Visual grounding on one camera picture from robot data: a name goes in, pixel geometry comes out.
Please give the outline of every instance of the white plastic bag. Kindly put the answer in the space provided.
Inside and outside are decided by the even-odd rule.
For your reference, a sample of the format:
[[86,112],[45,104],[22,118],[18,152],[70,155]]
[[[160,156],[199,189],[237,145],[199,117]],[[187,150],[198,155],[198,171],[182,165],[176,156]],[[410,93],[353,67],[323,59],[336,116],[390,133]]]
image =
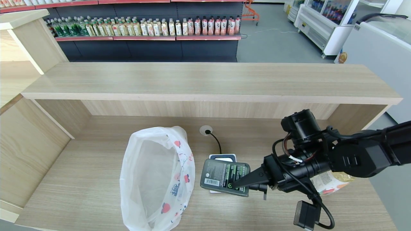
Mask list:
[[131,135],[120,175],[121,213],[130,231],[175,228],[194,188],[194,157],[181,127]]

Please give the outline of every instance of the checkout counter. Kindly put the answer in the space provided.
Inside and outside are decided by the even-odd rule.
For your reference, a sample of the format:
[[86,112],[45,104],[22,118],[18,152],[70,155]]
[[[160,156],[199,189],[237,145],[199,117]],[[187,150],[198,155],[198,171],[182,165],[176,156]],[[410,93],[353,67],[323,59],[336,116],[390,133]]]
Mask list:
[[[286,135],[281,119],[295,111],[309,108],[321,128],[350,134],[401,101],[363,65],[67,62],[42,24],[47,13],[0,16],[0,28],[15,34],[28,68],[41,75],[1,115],[1,218],[21,226],[127,230],[119,176],[130,134],[140,129],[184,128],[200,179],[204,161],[218,152],[199,133],[202,125],[214,128],[223,152],[255,169]],[[300,230],[293,218],[305,195],[272,191],[267,198],[210,194],[197,182],[176,230]],[[367,179],[323,201],[336,231],[396,230]]]

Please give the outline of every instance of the power cord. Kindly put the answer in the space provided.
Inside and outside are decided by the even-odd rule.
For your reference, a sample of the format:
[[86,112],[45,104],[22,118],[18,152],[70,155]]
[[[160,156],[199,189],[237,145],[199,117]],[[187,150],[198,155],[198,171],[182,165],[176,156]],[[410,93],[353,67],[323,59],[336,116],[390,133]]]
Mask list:
[[[278,159],[277,153],[275,151],[275,146],[278,143],[283,142],[284,139],[280,139],[277,140],[276,142],[274,142],[274,144],[272,145],[272,155],[274,157],[274,159],[277,161],[277,163],[279,164],[279,166],[282,168],[282,170],[284,170],[284,172],[286,172],[291,178],[293,178],[298,184],[300,184],[301,186],[304,187],[305,190],[307,190],[307,192],[310,193],[309,196],[313,196],[316,195],[317,193],[314,193],[309,187],[307,187],[303,182],[301,182],[296,176],[294,176],[290,171],[288,171],[288,169],[286,169],[283,165],[283,163]],[[316,222],[316,224],[324,229],[333,229],[335,226],[335,221],[334,221],[334,217],[332,216],[331,212],[328,210],[328,208],[324,205],[324,203],[318,199],[319,196],[314,196],[312,198],[312,200],[316,200],[316,202],[324,209],[324,212],[327,214],[328,218],[330,219],[330,225],[324,225],[320,222]]]
[[218,141],[217,137],[215,137],[215,135],[213,135],[210,130],[206,130],[205,133],[206,133],[207,135],[212,135],[212,136],[214,137],[214,139],[217,140],[218,148],[220,149],[220,154],[223,154],[223,153],[221,152],[221,145],[220,145],[220,142]]

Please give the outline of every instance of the wooden countertop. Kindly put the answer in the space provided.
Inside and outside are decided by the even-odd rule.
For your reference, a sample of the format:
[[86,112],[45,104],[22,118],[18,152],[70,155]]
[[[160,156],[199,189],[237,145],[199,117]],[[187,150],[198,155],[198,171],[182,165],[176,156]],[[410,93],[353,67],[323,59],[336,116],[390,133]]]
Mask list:
[[21,25],[49,15],[47,9],[12,12],[0,15],[0,30],[15,29]]
[[[326,120],[318,123],[322,128],[328,125]],[[187,131],[194,154],[196,179],[189,205],[175,230],[301,230],[293,225],[297,202],[307,200],[299,192],[269,191],[264,201],[263,194],[256,191],[244,198],[210,194],[199,187],[204,161],[209,154],[218,153],[215,140],[199,133],[204,124],[214,128],[223,153],[235,153],[238,161],[249,163],[251,169],[271,153],[273,141],[286,135],[279,119],[92,116],[60,154],[16,224],[59,231],[126,231],[119,177],[130,134],[147,127],[180,125]],[[356,179],[322,198],[335,218],[335,231],[396,230],[367,179]],[[329,223],[324,213],[321,222]]]
[[28,99],[397,104],[363,65],[189,62],[60,63],[22,93]]
[[39,77],[30,61],[0,62],[0,108]]

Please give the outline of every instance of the chest freezer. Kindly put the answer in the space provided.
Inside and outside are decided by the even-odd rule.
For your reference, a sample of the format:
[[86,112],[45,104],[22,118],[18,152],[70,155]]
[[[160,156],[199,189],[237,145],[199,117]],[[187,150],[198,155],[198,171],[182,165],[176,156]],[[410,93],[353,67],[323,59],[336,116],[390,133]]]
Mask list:
[[411,21],[404,15],[369,14],[354,26],[335,63],[363,64],[404,99],[388,109],[397,122],[411,120]]

